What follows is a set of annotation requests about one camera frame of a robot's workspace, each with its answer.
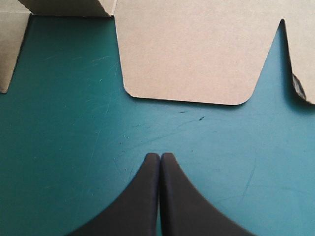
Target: black curved object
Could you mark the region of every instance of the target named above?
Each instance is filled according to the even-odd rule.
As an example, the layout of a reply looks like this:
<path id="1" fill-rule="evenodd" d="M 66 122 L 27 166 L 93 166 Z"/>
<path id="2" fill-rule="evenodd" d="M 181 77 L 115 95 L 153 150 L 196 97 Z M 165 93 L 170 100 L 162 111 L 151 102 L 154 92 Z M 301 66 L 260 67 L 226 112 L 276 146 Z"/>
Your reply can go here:
<path id="1" fill-rule="evenodd" d="M 147 154 L 122 194 L 102 213 L 69 236 L 155 236 L 159 155 Z"/>
<path id="2" fill-rule="evenodd" d="M 171 153 L 161 158 L 159 195 L 163 236 L 253 236 L 201 196 Z"/>

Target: teal surface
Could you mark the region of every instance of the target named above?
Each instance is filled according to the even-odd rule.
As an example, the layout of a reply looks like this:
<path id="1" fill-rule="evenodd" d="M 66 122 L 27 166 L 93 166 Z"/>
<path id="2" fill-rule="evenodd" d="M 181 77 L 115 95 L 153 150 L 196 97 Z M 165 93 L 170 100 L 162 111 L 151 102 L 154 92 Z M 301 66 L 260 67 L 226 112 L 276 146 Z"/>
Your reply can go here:
<path id="1" fill-rule="evenodd" d="M 32 16 L 0 95 L 0 235 L 72 231 L 123 191 L 147 152 L 166 151 L 253 233 L 314 235 L 314 119 L 292 90 L 282 25 L 252 98 L 228 107 L 132 98 L 114 19 Z"/>

